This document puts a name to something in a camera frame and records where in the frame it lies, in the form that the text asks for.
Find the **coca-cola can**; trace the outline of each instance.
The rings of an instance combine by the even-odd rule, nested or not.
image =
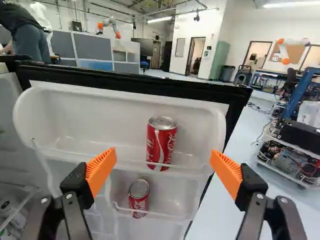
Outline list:
[[[131,209],[148,211],[148,198],[150,186],[148,182],[142,178],[135,180],[131,183],[129,188],[129,206]],[[141,219],[145,216],[142,212],[132,212],[132,217]]]
[[[146,161],[171,164],[177,136],[177,123],[170,116],[154,116],[149,119],[146,140]],[[167,170],[168,166],[147,164],[155,171]]]

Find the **floor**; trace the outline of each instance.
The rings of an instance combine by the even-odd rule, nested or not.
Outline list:
[[[139,70],[139,74],[143,75],[144,72],[142,69]],[[176,73],[165,72],[158,69],[149,69],[145,71],[145,75],[159,77],[159,78],[169,78],[175,80],[182,80],[182,81],[191,81],[191,82],[200,82],[200,83],[210,83],[210,84],[217,84],[217,85],[232,85],[232,83],[221,82],[221,81],[209,81],[209,80],[202,80],[198,79],[194,74],[190,76],[184,76]]]
[[[206,80],[199,80],[161,70],[150,69],[145,73],[146,75],[155,77],[208,83]],[[209,83],[225,84],[210,81]],[[262,110],[270,110],[276,99],[273,96],[269,99],[263,98],[259,93],[252,94],[249,102],[255,103]],[[316,229],[319,227],[317,216],[320,213],[320,201],[318,201],[320,199],[320,191],[316,189],[299,189],[296,183],[284,179],[279,174],[263,166],[257,166],[255,162],[255,152],[258,146],[252,143],[261,134],[263,126],[269,121],[269,115],[246,106],[231,135],[224,154],[238,163],[248,163],[268,183],[268,197],[274,198],[281,195],[292,199],[299,211],[308,240],[319,239]],[[186,236],[186,240],[233,240],[236,238],[243,216],[244,213],[240,212],[236,207],[233,199],[215,174]],[[272,239],[270,228],[264,223],[260,240],[270,239]]]

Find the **black box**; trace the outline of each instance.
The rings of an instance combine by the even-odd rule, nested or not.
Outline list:
[[[71,27],[73,31],[82,32],[82,25],[79,21],[72,21]]]
[[[286,120],[278,139],[320,155],[320,129],[293,120]]]

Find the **blue chair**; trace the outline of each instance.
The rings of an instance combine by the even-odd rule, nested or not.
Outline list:
[[[143,75],[145,75],[146,68],[149,68],[149,63],[147,61],[140,62],[140,68],[143,69]]]

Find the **screw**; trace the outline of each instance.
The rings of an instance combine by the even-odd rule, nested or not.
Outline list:
[[[48,201],[48,198],[44,197],[41,199],[41,203],[44,204],[46,201]]]
[[[256,197],[257,197],[258,199],[264,199],[264,196],[263,196],[261,193],[258,193],[258,194],[256,195]]]
[[[280,201],[283,202],[284,204],[287,204],[289,202],[288,199],[284,197],[280,198]]]
[[[69,194],[67,194],[67,195],[65,196],[66,199],[69,199],[69,198],[71,198],[71,197],[72,197],[72,194],[71,194],[71,193],[69,193]]]

